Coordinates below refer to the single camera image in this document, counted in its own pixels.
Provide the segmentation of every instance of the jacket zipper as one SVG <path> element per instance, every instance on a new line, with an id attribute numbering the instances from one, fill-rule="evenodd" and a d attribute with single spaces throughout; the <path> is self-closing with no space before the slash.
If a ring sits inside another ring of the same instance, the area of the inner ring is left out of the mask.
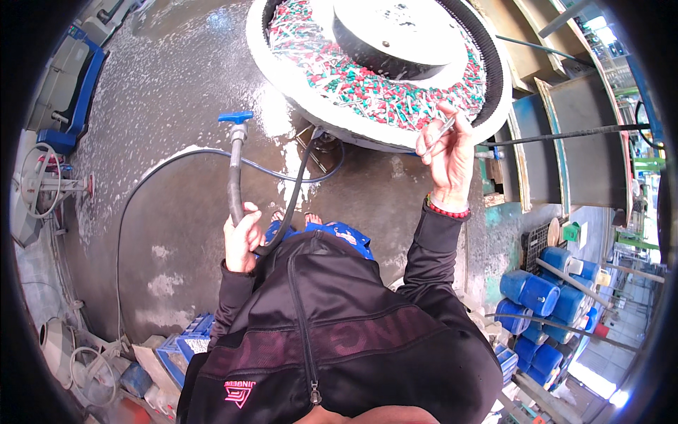
<path id="1" fill-rule="evenodd" d="M 320 402 L 323 401 L 323 397 L 320 396 L 320 391 L 318 390 L 318 373 L 315 368 L 315 361 L 313 360 L 313 352 L 311 351 L 311 338 L 308 335 L 308 321 L 306 320 L 306 313 L 304 312 L 304 305 L 301 301 L 301 294 L 299 293 L 299 287 L 297 286 L 296 275 L 294 272 L 294 255 L 290 256 L 287 260 L 287 278 L 290 281 L 294 309 L 296 310 L 299 319 L 301 339 L 304 344 L 306 371 L 311 376 L 311 404 L 320 405 Z"/>

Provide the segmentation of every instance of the red container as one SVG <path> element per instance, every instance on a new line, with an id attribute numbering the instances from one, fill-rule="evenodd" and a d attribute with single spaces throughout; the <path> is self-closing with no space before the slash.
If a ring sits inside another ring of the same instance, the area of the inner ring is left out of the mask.
<path id="1" fill-rule="evenodd" d="M 144 407 L 127 398 L 120 401 L 115 415 L 119 423 L 150 424 L 151 422 L 151 417 Z"/>
<path id="2" fill-rule="evenodd" d="M 605 327 L 603 324 L 598 323 L 595 326 L 593 334 L 596 334 L 600 337 L 607 337 L 607 334 L 610 332 L 610 327 Z"/>

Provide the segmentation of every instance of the bracelet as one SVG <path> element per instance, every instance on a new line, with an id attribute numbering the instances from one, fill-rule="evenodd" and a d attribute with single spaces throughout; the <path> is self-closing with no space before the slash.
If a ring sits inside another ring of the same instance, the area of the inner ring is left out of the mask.
<path id="1" fill-rule="evenodd" d="M 468 202 L 466 202 L 466 204 L 464 205 L 466 209 L 463 212 L 450 212 L 449 210 L 445 210 L 444 208 L 446 207 L 446 205 L 440 202 L 439 200 L 435 199 L 433 196 L 431 196 L 430 191 L 426 195 L 426 205 L 433 209 L 434 211 L 438 212 L 439 214 L 451 216 L 452 218 L 464 218 L 466 215 L 471 213 L 471 210 L 468 208 Z"/>

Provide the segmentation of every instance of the red bead bracelet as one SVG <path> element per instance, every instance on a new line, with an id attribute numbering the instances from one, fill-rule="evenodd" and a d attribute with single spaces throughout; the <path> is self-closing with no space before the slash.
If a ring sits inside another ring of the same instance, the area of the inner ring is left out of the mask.
<path id="1" fill-rule="evenodd" d="M 470 209 L 466 209 L 463 212 L 448 212 L 446 210 L 442 210 L 441 208 L 438 208 L 436 205 L 434 205 L 433 202 L 431 201 L 431 193 L 429 193 L 426 196 L 426 202 L 435 212 L 438 212 L 439 214 L 442 215 L 451 216 L 452 218 L 464 218 L 466 215 L 469 214 L 469 212 L 471 212 Z"/>

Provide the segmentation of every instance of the vibratory bowl feeder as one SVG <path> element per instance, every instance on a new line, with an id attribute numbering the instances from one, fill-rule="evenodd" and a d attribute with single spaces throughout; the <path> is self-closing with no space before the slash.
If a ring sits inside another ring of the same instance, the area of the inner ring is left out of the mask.
<path id="1" fill-rule="evenodd" d="M 506 52 L 464 0 L 254 0 L 246 31 L 290 103 L 362 147 L 413 151 L 441 101 L 483 140 L 509 113 Z"/>

